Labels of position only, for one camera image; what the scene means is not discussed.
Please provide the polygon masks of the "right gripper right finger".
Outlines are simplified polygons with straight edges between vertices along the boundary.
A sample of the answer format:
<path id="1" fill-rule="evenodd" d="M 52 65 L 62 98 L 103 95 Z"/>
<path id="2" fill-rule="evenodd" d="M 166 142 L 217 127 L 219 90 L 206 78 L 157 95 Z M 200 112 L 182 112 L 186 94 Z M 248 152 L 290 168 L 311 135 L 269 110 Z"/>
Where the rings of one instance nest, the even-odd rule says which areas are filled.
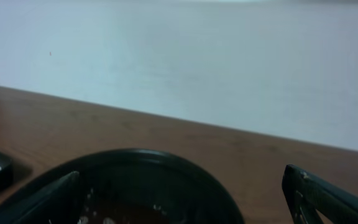
<path id="1" fill-rule="evenodd" d="M 358 197 L 289 164 L 282 190 L 294 223 L 358 223 Z"/>

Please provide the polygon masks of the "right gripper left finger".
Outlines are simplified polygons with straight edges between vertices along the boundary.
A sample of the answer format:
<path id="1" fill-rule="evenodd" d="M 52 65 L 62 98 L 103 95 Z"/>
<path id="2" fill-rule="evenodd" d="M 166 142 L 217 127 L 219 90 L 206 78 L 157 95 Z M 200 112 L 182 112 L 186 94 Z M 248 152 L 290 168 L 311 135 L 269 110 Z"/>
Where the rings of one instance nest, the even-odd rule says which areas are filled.
<path id="1" fill-rule="evenodd" d="M 77 223 L 81 177 L 71 172 L 0 212 L 0 224 Z"/>

